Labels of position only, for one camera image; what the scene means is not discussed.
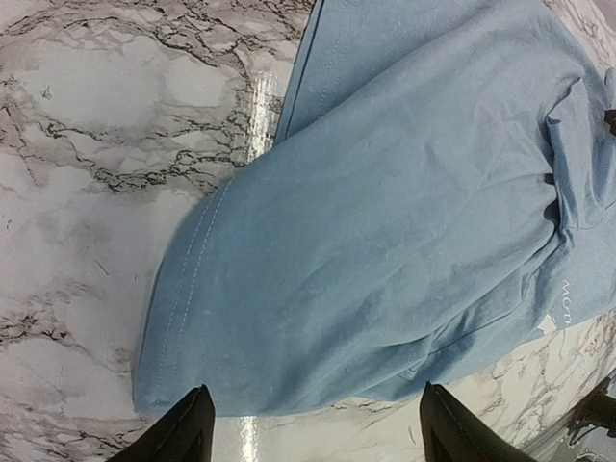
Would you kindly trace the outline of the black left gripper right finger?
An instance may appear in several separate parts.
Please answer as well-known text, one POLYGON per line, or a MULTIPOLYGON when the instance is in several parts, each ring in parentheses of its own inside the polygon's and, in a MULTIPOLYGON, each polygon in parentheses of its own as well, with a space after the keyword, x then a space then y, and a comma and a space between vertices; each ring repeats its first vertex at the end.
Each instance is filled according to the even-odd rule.
POLYGON ((440 384, 426 382, 420 400, 427 462, 533 462, 504 441, 440 384))

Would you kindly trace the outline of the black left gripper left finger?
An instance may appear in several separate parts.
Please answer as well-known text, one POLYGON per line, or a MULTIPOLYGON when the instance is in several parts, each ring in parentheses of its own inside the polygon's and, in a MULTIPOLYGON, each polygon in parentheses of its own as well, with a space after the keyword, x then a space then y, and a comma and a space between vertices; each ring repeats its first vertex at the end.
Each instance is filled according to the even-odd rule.
POLYGON ((109 462, 210 462, 215 418, 207 387, 193 388, 109 462))

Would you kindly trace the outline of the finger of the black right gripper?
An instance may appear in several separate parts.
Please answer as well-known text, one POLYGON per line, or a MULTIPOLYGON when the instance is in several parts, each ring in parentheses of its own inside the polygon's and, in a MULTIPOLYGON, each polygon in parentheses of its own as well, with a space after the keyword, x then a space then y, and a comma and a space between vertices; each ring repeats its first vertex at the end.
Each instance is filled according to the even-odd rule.
POLYGON ((609 132, 616 137, 616 110, 609 109, 604 112, 603 121, 609 126, 609 132))

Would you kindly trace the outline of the light blue garment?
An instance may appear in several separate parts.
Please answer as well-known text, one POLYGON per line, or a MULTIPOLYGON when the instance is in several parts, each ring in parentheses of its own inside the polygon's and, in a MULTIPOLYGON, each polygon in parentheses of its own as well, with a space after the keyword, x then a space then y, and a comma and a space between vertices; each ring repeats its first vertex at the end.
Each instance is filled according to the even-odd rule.
POLYGON ((615 73, 540 1, 319 1, 272 149, 175 232, 134 381, 164 414, 396 401, 615 304, 615 73))

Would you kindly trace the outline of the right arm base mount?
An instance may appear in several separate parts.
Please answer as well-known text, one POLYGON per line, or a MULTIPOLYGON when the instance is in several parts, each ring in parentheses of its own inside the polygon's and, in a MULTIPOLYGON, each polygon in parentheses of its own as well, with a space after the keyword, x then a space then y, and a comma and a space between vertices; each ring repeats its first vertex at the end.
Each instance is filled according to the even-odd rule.
POLYGON ((606 429, 609 438, 615 437, 614 370, 578 403, 572 425, 575 431, 593 425, 606 429))

